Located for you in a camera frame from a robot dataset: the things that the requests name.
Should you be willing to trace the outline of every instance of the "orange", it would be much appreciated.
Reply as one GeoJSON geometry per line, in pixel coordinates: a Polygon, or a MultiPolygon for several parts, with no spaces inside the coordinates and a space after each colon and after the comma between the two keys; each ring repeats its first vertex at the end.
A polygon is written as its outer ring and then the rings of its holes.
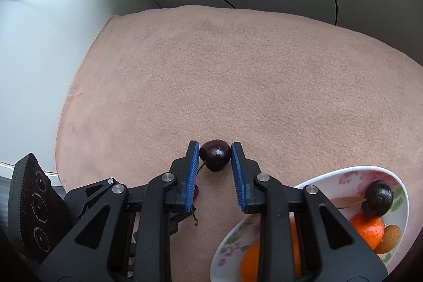
{"type": "Polygon", "coordinates": [[[357,213],[351,218],[350,223],[367,245],[369,245],[372,250],[376,249],[385,232],[382,218],[365,220],[361,213],[357,213]]]}
{"type": "MultiPolygon", "coordinates": [[[[300,246],[298,243],[297,228],[294,218],[290,219],[292,233],[292,250],[295,268],[295,277],[301,277],[300,246]]],[[[241,282],[257,282],[259,271],[260,241],[257,240],[245,253],[240,266],[241,282]]]]}

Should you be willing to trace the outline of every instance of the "pink blanket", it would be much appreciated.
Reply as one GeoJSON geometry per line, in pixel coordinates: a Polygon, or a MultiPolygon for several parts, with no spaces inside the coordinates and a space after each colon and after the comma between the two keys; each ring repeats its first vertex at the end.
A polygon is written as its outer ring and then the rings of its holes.
{"type": "MultiPolygon", "coordinates": [[[[168,171],[189,140],[241,141],[287,185],[357,165],[395,172],[423,225],[423,68],[373,38],[280,13],[189,6],[113,17],[63,107],[56,164],[66,190],[114,177],[133,187],[168,171]]],[[[208,281],[242,218],[232,172],[203,169],[199,226],[171,238],[175,282],[208,281]]]]}

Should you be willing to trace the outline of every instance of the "cherry stem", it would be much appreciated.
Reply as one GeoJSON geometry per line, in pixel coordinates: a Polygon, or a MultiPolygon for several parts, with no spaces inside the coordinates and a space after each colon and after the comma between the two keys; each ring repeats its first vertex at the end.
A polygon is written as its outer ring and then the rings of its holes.
{"type": "Polygon", "coordinates": [[[194,210],[193,210],[192,206],[191,206],[191,211],[192,211],[192,217],[193,217],[193,218],[194,218],[194,220],[195,220],[195,227],[197,227],[197,226],[198,226],[198,219],[197,219],[197,217],[195,216],[195,212],[194,212],[194,210]]]}
{"type": "Polygon", "coordinates": [[[202,168],[204,165],[206,165],[206,163],[203,163],[203,164],[200,166],[200,168],[197,170],[197,173],[198,173],[198,172],[200,172],[201,168],[202,168]]]}
{"type": "Polygon", "coordinates": [[[350,207],[355,206],[355,205],[359,205],[360,203],[363,203],[365,201],[366,201],[366,199],[364,199],[363,201],[358,201],[358,202],[353,203],[352,205],[349,205],[349,206],[346,206],[346,207],[336,207],[336,208],[337,209],[346,209],[346,208],[350,208],[350,207]]]}

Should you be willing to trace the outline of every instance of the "brown fruit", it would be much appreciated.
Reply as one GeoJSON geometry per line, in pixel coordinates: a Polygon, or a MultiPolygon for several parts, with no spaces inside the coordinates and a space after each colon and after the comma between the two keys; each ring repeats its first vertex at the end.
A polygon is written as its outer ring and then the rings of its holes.
{"type": "Polygon", "coordinates": [[[385,228],[382,240],[379,245],[374,249],[375,253],[382,255],[392,250],[401,237],[401,230],[397,225],[389,225],[385,228]]]}

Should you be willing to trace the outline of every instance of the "white floral bowl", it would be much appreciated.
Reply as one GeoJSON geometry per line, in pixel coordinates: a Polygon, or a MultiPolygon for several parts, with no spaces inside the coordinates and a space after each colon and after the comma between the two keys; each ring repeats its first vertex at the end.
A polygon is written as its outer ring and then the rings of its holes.
{"type": "MultiPolygon", "coordinates": [[[[397,246],[389,253],[380,255],[388,272],[394,266],[389,262],[397,251],[408,222],[408,196],[404,184],[389,170],[381,167],[349,167],[323,174],[301,183],[296,188],[302,189],[308,184],[317,186],[337,207],[348,206],[363,199],[365,189],[375,180],[384,180],[394,191],[394,203],[384,216],[383,222],[397,225],[401,229],[401,238],[397,246]]],[[[360,204],[340,210],[349,220],[360,210],[360,204]]],[[[245,252],[260,238],[260,216],[253,214],[238,225],[223,239],[214,254],[210,268],[211,282],[240,282],[239,268],[245,252]]]]}

